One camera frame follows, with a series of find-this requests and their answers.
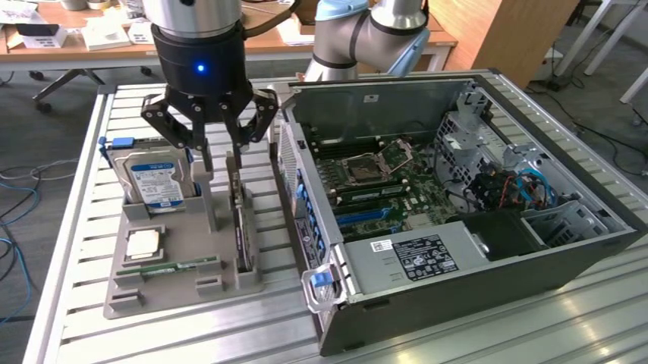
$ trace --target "power supply label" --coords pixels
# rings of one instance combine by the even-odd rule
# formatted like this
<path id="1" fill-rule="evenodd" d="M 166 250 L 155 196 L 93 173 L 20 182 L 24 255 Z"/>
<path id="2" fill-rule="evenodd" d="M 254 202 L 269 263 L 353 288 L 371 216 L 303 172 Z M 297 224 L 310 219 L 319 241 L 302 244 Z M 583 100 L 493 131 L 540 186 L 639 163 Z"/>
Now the power supply label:
<path id="1" fill-rule="evenodd" d="M 393 243 L 391 246 L 410 281 L 458 270 L 438 235 Z"/>

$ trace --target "hard drive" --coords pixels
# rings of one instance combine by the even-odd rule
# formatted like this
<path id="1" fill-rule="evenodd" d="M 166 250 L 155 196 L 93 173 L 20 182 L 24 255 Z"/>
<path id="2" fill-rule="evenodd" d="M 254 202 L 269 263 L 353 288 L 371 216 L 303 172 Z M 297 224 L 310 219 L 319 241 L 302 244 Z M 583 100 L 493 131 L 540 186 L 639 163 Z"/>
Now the hard drive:
<path id="1" fill-rule="evenodd" d="M 184 208 L 184 198 L 198 195 L 191 180 L 191 154 L 162 138 L 116 138 L 107 157 L 131 204 L 143 203 L 159 214 Z"/>

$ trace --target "red cable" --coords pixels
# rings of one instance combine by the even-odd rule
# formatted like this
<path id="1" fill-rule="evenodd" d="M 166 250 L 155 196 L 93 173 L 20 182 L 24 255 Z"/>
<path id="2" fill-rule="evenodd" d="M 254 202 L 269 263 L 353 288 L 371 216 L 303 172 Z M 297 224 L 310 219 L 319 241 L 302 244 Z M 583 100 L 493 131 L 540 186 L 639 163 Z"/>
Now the red cable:
<path id="1" fill-rule="evenodd" d="M 508 176 L 506 177 L 506 182 L 504 183 L 502 196 L 500 198 L 500 206 L 498 206 L 498 209 L 501 209 L 502 208 L 502 205 L 504 205 L 504 197 L 506 196 L 508 182 L 510 181 L 512 178 L 513 178 L 513 176 Z"/>

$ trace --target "silver robot arm segment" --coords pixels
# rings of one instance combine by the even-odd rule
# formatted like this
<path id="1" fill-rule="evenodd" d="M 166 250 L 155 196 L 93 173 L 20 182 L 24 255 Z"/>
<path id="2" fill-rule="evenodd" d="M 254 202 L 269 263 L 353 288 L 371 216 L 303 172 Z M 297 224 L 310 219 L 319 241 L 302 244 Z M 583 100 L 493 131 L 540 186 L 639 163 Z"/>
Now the silver robot arm segment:
<path id="1" fill-rule="evenodd" d="M 357 63 L 403 77 L 411 72 L 429 40 L 428 2 L 321 0 L 315 15 L 315 49 L 306 81 L 351 80 Z"/>

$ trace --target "wooden cabinet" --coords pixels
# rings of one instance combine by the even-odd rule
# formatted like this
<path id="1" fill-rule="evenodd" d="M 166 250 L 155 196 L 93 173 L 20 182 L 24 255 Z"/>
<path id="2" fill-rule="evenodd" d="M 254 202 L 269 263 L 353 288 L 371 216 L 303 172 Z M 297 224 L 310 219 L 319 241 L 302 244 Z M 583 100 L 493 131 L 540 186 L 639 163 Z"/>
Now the wooden cabinet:
<path id="1" fill-rule="evenodd" d="M 536 74 L 578 0 L 429 0 L 457 38 L 446 70 L 494 67 L 520 87 Z"/>

